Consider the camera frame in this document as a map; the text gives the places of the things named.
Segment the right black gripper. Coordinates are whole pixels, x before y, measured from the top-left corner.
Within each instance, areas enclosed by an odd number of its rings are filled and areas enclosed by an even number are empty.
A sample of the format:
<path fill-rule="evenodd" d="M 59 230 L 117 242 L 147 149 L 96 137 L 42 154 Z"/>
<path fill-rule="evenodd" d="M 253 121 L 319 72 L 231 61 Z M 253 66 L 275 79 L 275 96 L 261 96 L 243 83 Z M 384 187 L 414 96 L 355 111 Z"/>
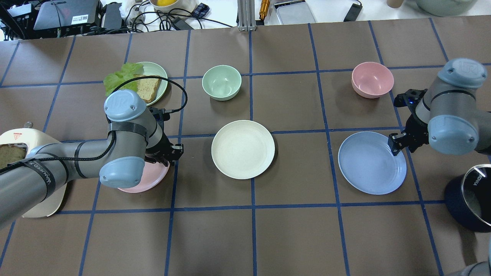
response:
<path fill-rule="evenodd" d="M 409 89 L 395 97 L 393 105 L 396 108 L 407 107 L 411 115 L 401 133 L 391 133 L 388 136 L 387 144 L 393 156 L 397 156 L 404 148 L 408 148 L 413 153 L 419 147 L 428 145 L 428 124 L 416 115 L 416 108 L 422 103 L 427 91 L 428 89 Z"/>

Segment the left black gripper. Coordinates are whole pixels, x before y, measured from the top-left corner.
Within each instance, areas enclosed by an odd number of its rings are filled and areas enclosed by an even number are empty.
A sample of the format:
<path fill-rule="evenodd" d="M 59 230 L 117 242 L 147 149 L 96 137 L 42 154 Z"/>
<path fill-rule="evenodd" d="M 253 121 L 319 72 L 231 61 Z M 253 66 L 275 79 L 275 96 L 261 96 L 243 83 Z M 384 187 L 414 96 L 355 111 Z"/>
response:
<path fill-rule="evenodd" d="M 164 133 L 164 122 L 170 120 L 170 110 L 163 108 L 149 108 L 156 121 L 153 131 L 147 139 L 146 162 L 160 163 L 164 166 L 173 165 L 184 153 L 182 143 L 173 144 Z"/>

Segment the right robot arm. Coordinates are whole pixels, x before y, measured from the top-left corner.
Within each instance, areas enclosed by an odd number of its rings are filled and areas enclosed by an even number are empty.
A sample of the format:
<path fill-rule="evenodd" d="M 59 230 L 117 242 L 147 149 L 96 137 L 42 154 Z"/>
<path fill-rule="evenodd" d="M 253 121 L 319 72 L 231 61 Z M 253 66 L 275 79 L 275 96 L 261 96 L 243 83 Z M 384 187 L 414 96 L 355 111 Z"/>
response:
<path fill-rule="evenodd" d="M 476 98 L 487 76 L 480 62 L 454 58 L 437 73 L 428 89 L 398 94 L 393 105 L 407 107 L 411 114 L 405 129 L 388 137 L 392 155 L 404 148 L 415 152 L 423 145 L 445 155 L 472 151 L 490 155 L 491 115 L 477 108 Z"/>

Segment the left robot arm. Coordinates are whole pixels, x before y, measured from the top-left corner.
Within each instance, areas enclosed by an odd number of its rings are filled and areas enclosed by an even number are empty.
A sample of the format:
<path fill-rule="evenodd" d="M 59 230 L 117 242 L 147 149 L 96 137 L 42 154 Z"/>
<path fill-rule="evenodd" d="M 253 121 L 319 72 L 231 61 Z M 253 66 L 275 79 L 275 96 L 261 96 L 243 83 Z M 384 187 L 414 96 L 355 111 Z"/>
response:
<path fill-rule="evenodd" d="M 38 146 L 1 171 L 2 228 L 69 181 L 97 177 L 108 187 L 135 187 L 146 161 L 166 164 L 183 155 L 183 145 L 170 143 L 136 92 L 113 92 L 104 112 L 109 120 L 106 140 Z"/>

